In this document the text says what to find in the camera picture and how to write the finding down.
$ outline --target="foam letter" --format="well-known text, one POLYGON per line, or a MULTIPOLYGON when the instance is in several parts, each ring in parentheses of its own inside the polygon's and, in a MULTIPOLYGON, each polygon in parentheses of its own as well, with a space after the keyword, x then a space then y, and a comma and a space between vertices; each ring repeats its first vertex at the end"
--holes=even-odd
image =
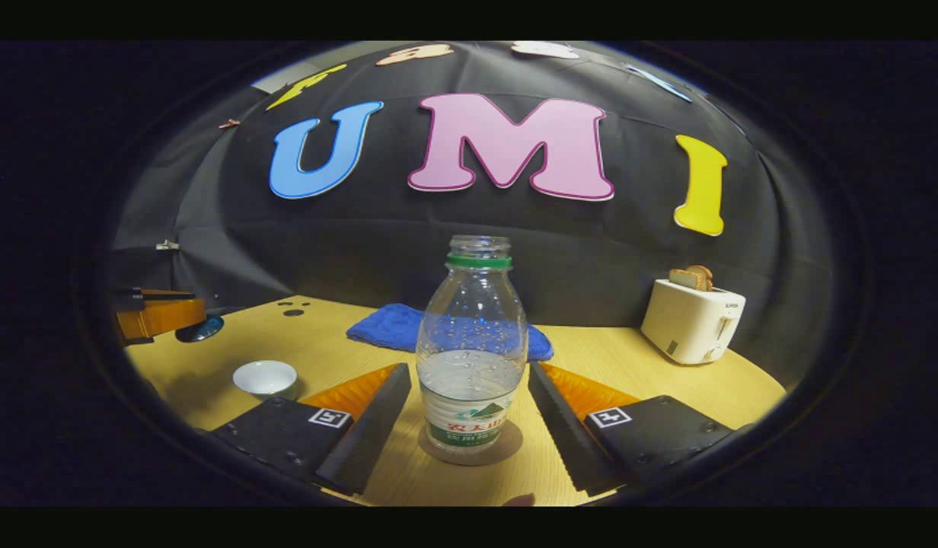
POLYGON ((646 77, 646 80, 649 80, 649 82, 656 84, 656 86, 662 88, 665 91, 668 91, 670 94, 674 94, 674 96, 681 98, 681 100, 687 101, 688 103, 692 103, 692 99, 686 96, 686 94, 682 93, 682 91, 675 89, 675 86, 673 86, 673 84, 666 82, 665 80, 661 79, 658 76, 655 76, 651 72, 646 72, 646 70, 642 70, 640 68, 636 68, 636 67, 633 67, 632 65, 627 65, 627 64, 625 66, 628 67, 630 70, 633 70, 633 72, 637 72, 640 75, 646 77))
POLYGON ((574 200, 602 201, 614 195, 598 142, 598 121, 605 112, 593 104, 552 98, 518 125, 480 94, 427 97, 421 107, 432 111, 432 128, 425 163, 409 176, 416 190, 471 186, 476 174, 462 165, 462 143, 468 142, 497 187, 513 184, 543 146, 544 166, 531 178, 533 188, 574 200))
POLYGON ((330 159, 319 170, 304 171, 299 163, 306 146, 306 136, 320 120, 310 118, 296 123, 276 134, 276 151, 270 166, 270 188, 289 200, 309 198, 331 190, 350 175, 361 158, 364 132, 368 118, 381 110, 379 101, 355 104, 334 112, 330 118, 337 121, 337 136, 333 138, 330 159))
POLYGON ((326 78, 327 74, 330 74, 331 72, 337 72, 337 70, 341 70, 345 66, 347 65, 334 66, 333 68, 328 68, 327 70, 325 70, 325 72, 318 72, 314 74, 313 76, 308 76, 306 78, 303 78, 301 81, 293 84, 292 87, 287 90, 287 93, 283 94, 283 97, 278 98, 278 100, 276 100, 276 103, 270 104, 270 106, 267 107, 266 110, 270 110, 270 108, 276 107, 277 104, 284 104, 286 101, 291 100, 293 97, 298 96, 299 93, 301 93, 301 91, 303 91, 305 88, 309 88, 313 84, 316 84, 317 82, 320 82, 320 80, 323 80, 324 78, 326 78))
POLYGON ((561 58, 561 59, 580 59, 580 56, 577 55, 570 49, 569 46, 564 46, 563 44, 554 44, 553 42, 533 42, 530 40, 517 40, 513 43, 513 46, 510 46, 510 49, 513 49, 514 52, 519 53, 529 53, 532 56, 548 56, 548 58, 561 58))
POLYGON ((675 223, 682 228, 719 236, 723 233, 719 203, 723 200, 726 157, 719 150, 690 136, 676 135, 675 142, 689 156, 689 190, 685 194, 685 203, 675 208, 675 223))
POLYGON ((392 63, 402 62, 408 59, 428 59, 437 58, 437 56, 447 56, 449 53, 455 53, 449 48, 448 44, 432 44, 431 46, 418 46, 417 48, 402 49, 400 52, 392 53, 386 58, 379 60, 375 65, 385 66, 392 63))

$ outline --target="pink letter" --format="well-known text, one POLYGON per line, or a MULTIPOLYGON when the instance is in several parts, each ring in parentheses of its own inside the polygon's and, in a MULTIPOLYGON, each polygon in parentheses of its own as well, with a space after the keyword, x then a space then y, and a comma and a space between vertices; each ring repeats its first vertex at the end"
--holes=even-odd
POLYGON ((480 94, 427 97, 421 107, 432 111, 432 127, 425 164, 409 176, 411 188, 445 191, 471 186, 476 174, 462 165, 462 143, 469 142, 497 187, 513 184, 543 146, 544 166, 533 174, 533 188, 560 198, 593 202, 614 195, 614 185, 605 178, 598 143, 598 121, 605 117, 601 108, 551 98, 517 125, 480 94))

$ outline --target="white sticker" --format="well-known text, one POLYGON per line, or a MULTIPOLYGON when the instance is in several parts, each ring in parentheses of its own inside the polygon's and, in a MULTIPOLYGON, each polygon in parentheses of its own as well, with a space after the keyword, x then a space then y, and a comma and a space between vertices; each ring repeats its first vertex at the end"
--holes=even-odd
POLYGON ((615 424, 630 422, 632 421, 632 417, 627 416, 621 409, 611 408, 591 413, 591 420, 594 420, 599 428, 607 428, 609 426, 615 426, 615 424))
POLYGON ((331 428, 340 428, 350 417, 350 413, 338 412, 333 409, 320 409, 310 417, 309 421, 320 426, 330 426, 331 428))

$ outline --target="bottle neck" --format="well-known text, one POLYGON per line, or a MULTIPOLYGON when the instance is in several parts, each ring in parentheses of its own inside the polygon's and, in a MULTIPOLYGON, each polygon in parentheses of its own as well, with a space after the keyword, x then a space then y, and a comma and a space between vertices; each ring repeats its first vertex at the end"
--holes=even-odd
POLYGON ((512 268, 513 260, 511 257, 489 257, 489 259, 479 259, 479 257, 458 256, 449 253, 446 257, 445 266, 451 269, 459 270, 478 270, 481 272, 503 271, 507 272, 512 268))
POLYGON ((479 270, 509 270, 510 242, 500 236, 454 236, 445 266, 479 270))

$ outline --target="bread slice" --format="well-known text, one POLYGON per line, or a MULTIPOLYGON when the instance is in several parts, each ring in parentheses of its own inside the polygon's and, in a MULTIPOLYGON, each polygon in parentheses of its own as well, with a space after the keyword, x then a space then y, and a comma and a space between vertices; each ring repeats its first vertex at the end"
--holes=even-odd
POLYGON ((712 280, 713 278, 713 272, 711 272, 709 268, 706 268, 702 264, 693 264, 686 268, 686 271, 695 272, 696 274, 703 274, 703 276, 706 276, 707 280, 712 280))
POLYGON ((698 292, 706 291, 706 275, 697 272, 689 272, 679 268, 673 268, 668 271, 668 280, 676 285, 682 285, 685 288, 691 288, 698 292))

